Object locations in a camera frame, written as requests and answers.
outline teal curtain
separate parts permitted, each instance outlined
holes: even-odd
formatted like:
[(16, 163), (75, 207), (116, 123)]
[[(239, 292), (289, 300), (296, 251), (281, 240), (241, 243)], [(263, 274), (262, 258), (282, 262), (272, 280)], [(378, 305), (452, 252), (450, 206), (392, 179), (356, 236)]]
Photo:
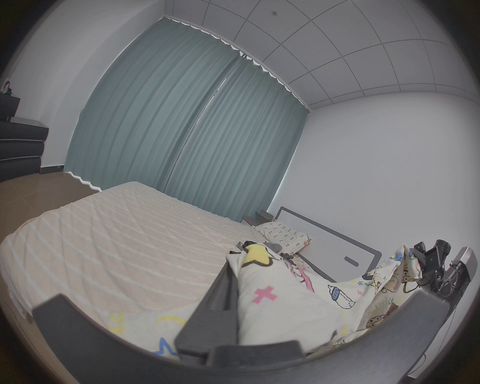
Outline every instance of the teal curtain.
[(243, 58), (193, 129), (165, 193), (236, 221), (266, 210), (307, 115), (283, 85)]
[(245, 55), (163, 18), (96, 86), (64, 169), (101, 189), (139, 181), (240, 221), (268, 208), (307, 115)]
[(95, 87), (64, 169), (101, 189), (136, 180), (163, 191), (195, 122), (239, 60), (220, 40), (161, 19)]

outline grey headboard trim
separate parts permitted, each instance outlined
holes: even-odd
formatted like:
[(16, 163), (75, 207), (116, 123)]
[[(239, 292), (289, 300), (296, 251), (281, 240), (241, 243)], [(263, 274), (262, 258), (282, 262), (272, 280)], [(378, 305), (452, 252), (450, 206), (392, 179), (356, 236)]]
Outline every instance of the grey headboard trim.
[[(360, 243), (360, 242), (358, 242), (358, 241), (356, 241), (356, 240), (353, 240), (353, 239), (351, 239), (350, 237), (341, 234), (340, 232), (334, 231), (333, 229), (330, 229), (330, 228), (328, 228), (328, 227), (326, 227), (326, 226), (324, 226), (324, 225), (322, 225), (322, 224), (319, 224), (319, 223), (317, 223), (316, 221), (313, 221), (313, 220), (311, 220), (311, 219), (309, 219), (309, 218), (307, 218), (307, 217), (305, 217), (305, 216), (302, 216), (302, 215), (300, 215), (300, 214), (298, 214), (298, 213), (296, 213), (296, 212), (294, 212), (294, 211), (292, 211), (292, 210), (290, 210), (290, 209), (288, 209), (288, 208), (280, 207), (280, 209), (278, 210), (278, 212), (277, 212), (277, 214), (276, 214), (276, 216), (275, 216), (275, 220), (278, 219), (278, 217), (280, 216), (280, 213), (281, 213), (282, 211), (288, 212), (288, 213), (290, 213), (291, 215), (294, 215), (294, 216), (296, 216), (296, 217), (298, 217), (298, 218), (306, 221), (307, 223), (310, 223), (310, 224), (312, 224), (312, 225), (315, 225), (316, 227), (321, 228), (322, 230), (324, 230), (324, 231), (326, 231), (326, 232), (329, 232), (329, 233), (331, 233), (332, 235), (335, 235), (335, 236), (341, 238), (342, 240), (347, 241), (347, 242), (355, 245), (356, 247), (359, 247), (359, 248), (361, 248), (361, 249), (363, 249), (363, 250), (371, 253), (371, 254), (373, 255), (373, 259), (372, 259), (372, 262), (370, 263), (370, 266), (368, 267), (368, 271), (371, 271), (372, 269), (374, 269), (374, 268), (377, 266), (378, 262), (380, 261), (380, 258), (382, 257), (382, 253), (381, 253), (380, 251), (377, 251), (377, 250), (375, 250), (375, 249), (373, 249), (373, 248), (371, 248), (371, 247), (368, 247), (368, 246), (365, 245), (365, 244), (362, 244), (362, 243)], [(313, 265), (312, 263), (310, 263), (310, 262), (309, 262), (305, 257), (303, 257), (299, 252), (297, 253), (297, 255), (300, 256), (300, 257), (302, 258), (302, 260), (304, 260), (310, 267), (312, 267), (312, 269), (313, 269), (316, 273), (318, 273), (320, 276), (322, 276), (323, 278), (325, 278), (325, 279), (327, 279), (327, 280), (329, 280), (329, 281), (331, 281), (331, 282), (333, 282), (333, 283), (336, 283), (336, 281), (334, 281), (330, 276), (328, 276), (325, 272), (323, 272), (321, 269), (319, 269), (316, 265)], [(347, 261), (347, 262), (350, 263), (350, 264), (353, 264), (353, 265), (355, 265), (354, 263), (358, 264), (357, 262), (355, 262), (354, 260), (350, 259), (349, 257), (345, 257), (344, 259), (345, 259), (345, 261)]]

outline floor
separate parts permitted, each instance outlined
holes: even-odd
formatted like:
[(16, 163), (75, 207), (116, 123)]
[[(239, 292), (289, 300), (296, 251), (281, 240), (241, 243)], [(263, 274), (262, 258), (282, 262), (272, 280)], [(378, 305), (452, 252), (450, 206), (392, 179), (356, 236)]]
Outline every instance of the floor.
[[(63, 172), (28, 175), (0, 183), (0, 242), (25, 221), (95, 192)], [(1, 310), (0, 383), (53, 383), (18, 340)]]
[[(25, 221), (95, 192), (63, 172), (34, 174), (0, 183), (0, 242)], [(480, 346), (471, 340), (480, 340), (480, 314), (472, 323), (473, 328), (468, 330), (465, 341), (461, 342), (465, 346), (462, 358), (448, 357), (449, 361), (442, 364), (445, 370), (437, 370), (436, 384), (480, 383)], [(1, 310), (0, 383), (54, 383), (20, 343)]]

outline brown tiled floor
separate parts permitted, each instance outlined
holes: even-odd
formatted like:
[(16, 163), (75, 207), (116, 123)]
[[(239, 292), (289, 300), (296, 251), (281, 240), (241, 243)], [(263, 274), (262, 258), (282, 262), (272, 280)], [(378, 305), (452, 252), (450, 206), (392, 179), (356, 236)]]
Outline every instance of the brown tiled floor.
[[(29, 175), (0, 183), (0, 242), (25, 221), (96, 191), (68, 173)], [(0, 310), (0, 383), (51, 383)]]

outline black dresser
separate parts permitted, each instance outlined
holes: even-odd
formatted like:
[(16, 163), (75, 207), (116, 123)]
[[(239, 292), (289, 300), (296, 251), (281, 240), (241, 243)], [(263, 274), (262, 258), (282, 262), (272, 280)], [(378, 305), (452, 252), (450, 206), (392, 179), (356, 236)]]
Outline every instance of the black dresser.
[(18, 102), (9, 97), (0, 96), (0, 182), (39, 173), (48, 135), (39, 121), (15, 117)]

